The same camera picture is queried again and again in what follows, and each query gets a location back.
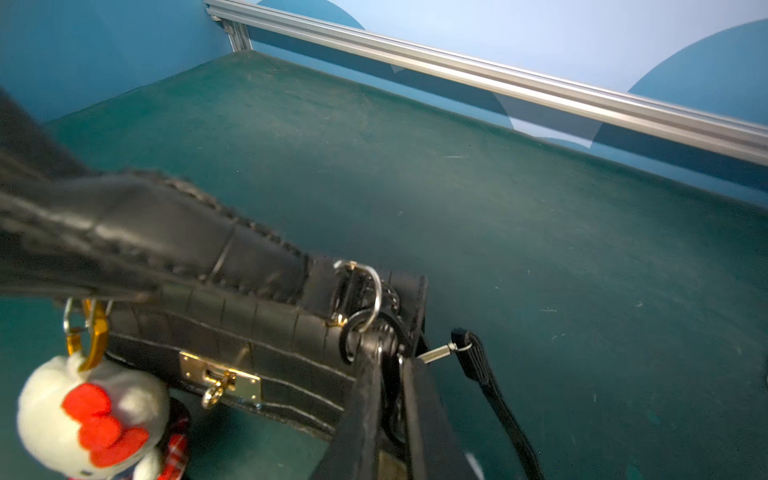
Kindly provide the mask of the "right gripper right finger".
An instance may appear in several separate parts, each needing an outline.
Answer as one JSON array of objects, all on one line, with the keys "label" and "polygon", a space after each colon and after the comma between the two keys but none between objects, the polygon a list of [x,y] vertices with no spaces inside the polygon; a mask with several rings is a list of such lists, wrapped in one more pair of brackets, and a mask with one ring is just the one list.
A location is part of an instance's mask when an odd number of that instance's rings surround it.
[{"label": "right gripper right finger", "polygon": [[409,478],[477,479],[422,360],[403,361],[402,390]]}]

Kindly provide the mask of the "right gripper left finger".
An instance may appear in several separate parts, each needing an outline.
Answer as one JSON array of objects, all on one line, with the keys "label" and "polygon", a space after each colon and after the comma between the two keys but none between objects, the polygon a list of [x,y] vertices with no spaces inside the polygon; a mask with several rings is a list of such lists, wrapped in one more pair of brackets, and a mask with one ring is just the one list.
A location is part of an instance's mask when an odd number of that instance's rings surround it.
[{"label": "right gripper left finger", "polygon": [[336,434],[311,479],[377,479],[382,414],[382,340],[365,335],[359,344],[357,379]]}]

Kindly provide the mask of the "black leather handbag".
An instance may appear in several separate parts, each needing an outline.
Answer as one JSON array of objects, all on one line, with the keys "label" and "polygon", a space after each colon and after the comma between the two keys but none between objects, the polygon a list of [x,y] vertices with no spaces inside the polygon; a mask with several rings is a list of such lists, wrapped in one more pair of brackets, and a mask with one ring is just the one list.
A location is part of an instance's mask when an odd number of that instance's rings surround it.
[{"label": "black leather handbag", "polygon": [[357,328],[384,356],[423,353],[427,282],[341,268],[185,181],[92,170],[1,99],[1,291],[109,301],[107,355],[195,394],[202,357],[258,376],[262,396],[223,401],[327,438],[355,373]]}]

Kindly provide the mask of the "white kitty plush charm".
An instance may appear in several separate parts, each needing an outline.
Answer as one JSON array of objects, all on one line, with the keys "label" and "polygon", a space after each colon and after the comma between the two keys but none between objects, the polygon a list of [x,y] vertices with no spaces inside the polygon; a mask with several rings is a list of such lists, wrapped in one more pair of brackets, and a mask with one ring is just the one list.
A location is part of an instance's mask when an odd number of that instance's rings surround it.
[{"label": "white kitty plush charm", "polygon": [[82,353],[56,356],[29,376],[18,398],[24,448],[68,479],[182,479],[190,414],[155,376]]}]

